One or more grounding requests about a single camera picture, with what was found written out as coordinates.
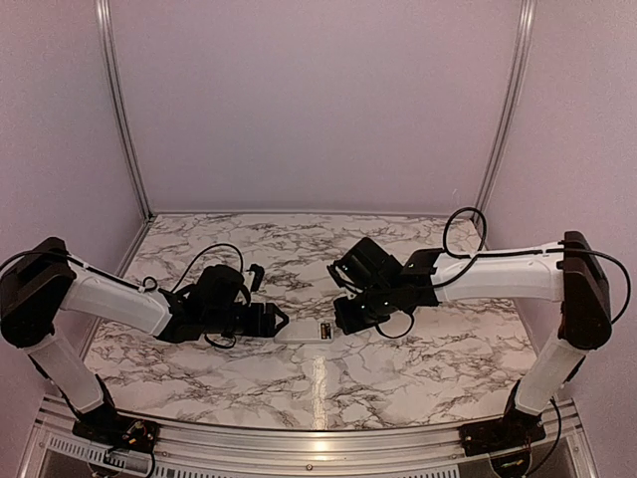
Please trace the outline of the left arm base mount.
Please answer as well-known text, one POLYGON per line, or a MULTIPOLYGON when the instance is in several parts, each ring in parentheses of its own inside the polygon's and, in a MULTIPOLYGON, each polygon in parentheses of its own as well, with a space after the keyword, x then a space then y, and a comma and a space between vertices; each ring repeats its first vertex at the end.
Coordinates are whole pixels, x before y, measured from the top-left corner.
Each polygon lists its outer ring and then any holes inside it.
POLYGON ((75 436, 108 445, 114 450, 132 450, 150 454, 154 451, 159 431, 157 422, 121 414, 115 407, 105 383, 97 375, 102 401, 87 412, 72 412, 76 416, 72 433, 75 436))

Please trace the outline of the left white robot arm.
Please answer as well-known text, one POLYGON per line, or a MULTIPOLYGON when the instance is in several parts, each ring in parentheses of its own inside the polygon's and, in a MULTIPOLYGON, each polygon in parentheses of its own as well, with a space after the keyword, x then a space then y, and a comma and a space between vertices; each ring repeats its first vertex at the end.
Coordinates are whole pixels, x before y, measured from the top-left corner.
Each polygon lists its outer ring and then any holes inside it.
POLYGON ((219 335, 231 347, 239 337, 270 339, 290 322, 273 303, 253 300, 265 271, 259 265, 206 267, 191 283, 170 290, 147 277, 132 284, 72 255, 49 237, 1 265, 1 336, 25 352, 70 409, 86 418, 105 443, 125 435, 106 386, 80 359, 54 321, 61 311, 123 324, 161 342, 182 344, 219 335))

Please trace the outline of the black gold battery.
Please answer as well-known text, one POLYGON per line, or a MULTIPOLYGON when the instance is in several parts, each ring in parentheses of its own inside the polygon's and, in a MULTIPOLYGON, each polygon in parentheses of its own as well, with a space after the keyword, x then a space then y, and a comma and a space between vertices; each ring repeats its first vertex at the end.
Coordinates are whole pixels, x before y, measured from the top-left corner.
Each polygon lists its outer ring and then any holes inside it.
POLYGON ((329 323, 322 323, 320 325, 320 338, 323 341, 331 341, 332 340, 331 326, 330 326, 329 323))

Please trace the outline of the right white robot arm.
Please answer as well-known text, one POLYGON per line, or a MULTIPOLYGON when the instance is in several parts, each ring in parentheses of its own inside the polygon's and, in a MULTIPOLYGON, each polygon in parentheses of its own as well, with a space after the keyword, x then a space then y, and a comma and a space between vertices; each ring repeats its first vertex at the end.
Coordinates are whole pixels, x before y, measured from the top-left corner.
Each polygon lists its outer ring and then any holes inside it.
POLYGON ((396 312, 474 299, 535 299, 560 305, 561 322, 512 394, 493 436, 513 446, 586 355, 612 334, 609 284, 595 251, 578 231, 530 249, 453 254, 419 249, 405 263, 372 239, 358 241, 329 264, 334 282, 350 291, 334 302, 337 326, 347 335, 375 328, 396 312))

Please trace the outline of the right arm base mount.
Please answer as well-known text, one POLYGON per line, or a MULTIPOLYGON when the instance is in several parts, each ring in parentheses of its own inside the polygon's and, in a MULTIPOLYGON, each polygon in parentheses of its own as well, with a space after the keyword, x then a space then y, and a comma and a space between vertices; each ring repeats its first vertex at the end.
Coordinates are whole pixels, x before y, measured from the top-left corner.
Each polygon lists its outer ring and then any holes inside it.
POLYGON ((546 438, 541 415, 531 415, 516 408, 514 388, 501 417, 477 421, 459 428, 467 456, 524 447, 546 438))

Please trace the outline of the white remote control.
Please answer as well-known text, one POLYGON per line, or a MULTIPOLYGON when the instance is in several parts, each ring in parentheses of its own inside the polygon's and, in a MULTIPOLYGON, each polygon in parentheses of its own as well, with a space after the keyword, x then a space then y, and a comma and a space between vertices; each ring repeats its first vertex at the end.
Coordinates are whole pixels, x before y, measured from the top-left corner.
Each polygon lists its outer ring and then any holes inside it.
POLYGON ((274 337, 274 341, 278 344, 307 345, 307 344, 328 344, 333 341, 323 341, 320 338, 320 325, 322 323, 315 320, 302 320, 290 322, 274 337))

